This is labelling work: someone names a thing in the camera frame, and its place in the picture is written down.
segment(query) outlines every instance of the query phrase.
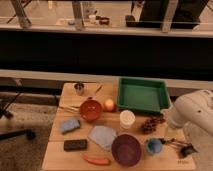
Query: wooden tabletop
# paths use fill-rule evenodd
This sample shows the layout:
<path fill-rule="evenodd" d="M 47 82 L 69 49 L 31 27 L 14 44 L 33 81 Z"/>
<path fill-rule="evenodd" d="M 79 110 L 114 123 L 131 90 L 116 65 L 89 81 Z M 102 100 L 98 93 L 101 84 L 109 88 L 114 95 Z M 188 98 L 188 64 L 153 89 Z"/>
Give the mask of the wooden tabletop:
<path fill-rule="evenodd" d="M 94 97 L 100 103 L 103 103 L 105 99 L 112 98 L 116 101 L 118 86 L 115 84 L 102 84 L 102 89 Z M 73 84 L 66 83 L 63 88 L 63 92 L 60 99 L 60 106 L 70 106 L 81 104 L 88 96 L 90 96 L 100 84 L 97 83 L 85 83 L 85 93 L 83 97 L 77 96 L 73 88 Z M 46 154 L 43 161 L 43 170 L 46 171 L 116 171 L 116 170 L 143 170 L 143 171 L 193 171 L 195 170 L 195 164 L 191 156 L 184 159 L 179 159 L 177 151 L 171 146 L 163 146 L 161 153 L 157 155 L 149 155 L 144 147 L 144 142 L 151 137 L 163 138 L 166 123 L 158 125 L 157 130 L 149 135 L 141 133 L 141 124 L 147 119 L 143 114 L 136 114 L 136 122 L 129 130 L 123 130 L 119 124 L 119 113 L 104 112 L 100 119 L 94 123 L 87 123 L 76 112 L 68 112 L 62 108 L 58 108 L 51 134 L 49 137 L 49 143 L 47 145 Z M 60 133 L 60 124 L 63 121 L 76 117 L 80 120 L 81 128 L 76 129 L 73 132 L 62 135 Z M 119 165 L 113 158 L 111 152 L 107 152 L 96 145 L 88 138 L 88 134 L 95 125 L 104 125 L 114 128 L 118 135 L 131 134 L 136 137 L 142 144 L 142 158 L 139 163 L 133 167 L 123 167 Z M 65 152 L 63 150 L 64 140 L 70 139 L 82 139 L 88 140 L 88 148 L 85 151 Z M 178 131 L 177 139 L 185 141 L 182 130 Z M 82 154 L 88 154 L 94 157 L 108 157 L 111 160 L 109 166 L 97 166 L 89 164 L 82 159 Z"/>

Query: carrot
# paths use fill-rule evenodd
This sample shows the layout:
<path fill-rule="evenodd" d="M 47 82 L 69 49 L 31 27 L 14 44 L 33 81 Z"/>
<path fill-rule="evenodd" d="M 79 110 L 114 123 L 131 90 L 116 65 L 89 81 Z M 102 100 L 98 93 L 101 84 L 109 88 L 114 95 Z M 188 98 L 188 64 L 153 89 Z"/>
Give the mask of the carrot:
<path fill-rule="evenodd" d="M 86 154 L 83 154 L 83 159 L 86 160 L 89 163 L 96 164 L 96 165 L 109 165 L 110 160 L 107 157 L 102 158 L 95 158 L 95 157 L 89 157 Z"/>

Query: green tray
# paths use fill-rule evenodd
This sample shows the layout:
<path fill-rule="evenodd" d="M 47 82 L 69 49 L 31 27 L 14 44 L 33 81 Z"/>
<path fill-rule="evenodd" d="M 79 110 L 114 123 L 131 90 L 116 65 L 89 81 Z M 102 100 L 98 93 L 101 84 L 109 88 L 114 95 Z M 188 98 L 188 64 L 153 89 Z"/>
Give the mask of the green tray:
<path fill-rule="evenodd" d="M 118 106 L 119 109 L 160 113 L 170 106 L 166 85 L 157 80 L 120 78 Z"/>

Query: chair wheel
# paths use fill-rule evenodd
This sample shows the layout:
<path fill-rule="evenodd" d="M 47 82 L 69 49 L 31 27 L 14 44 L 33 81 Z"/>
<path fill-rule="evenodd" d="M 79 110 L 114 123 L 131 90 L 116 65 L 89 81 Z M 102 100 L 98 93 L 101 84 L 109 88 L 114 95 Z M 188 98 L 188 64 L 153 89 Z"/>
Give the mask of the chair wheel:
<path fill-rule="evenodd" d="M 33 131 L 31 131 L 31 130 L 29 130 L 29 131 L 27 132 L 27 139 L 28 139 L 28 140 L 33 140 L 33 139 L 35 139 L 35 137 L 36 137 L 35 132 L 33 132 Z"/>

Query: small blue bowl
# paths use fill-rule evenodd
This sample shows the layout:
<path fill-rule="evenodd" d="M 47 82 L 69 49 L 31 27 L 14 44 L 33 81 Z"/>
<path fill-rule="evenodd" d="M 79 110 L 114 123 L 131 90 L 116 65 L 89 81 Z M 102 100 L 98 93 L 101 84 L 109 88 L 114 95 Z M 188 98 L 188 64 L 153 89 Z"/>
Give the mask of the small blue bowl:
<path fill-rule="evenodd" d="M 146 141 L 146 150 L 149 154 L 160 153 L 163 148 L 163 144 L 157 138 L 150 138 Z"/>

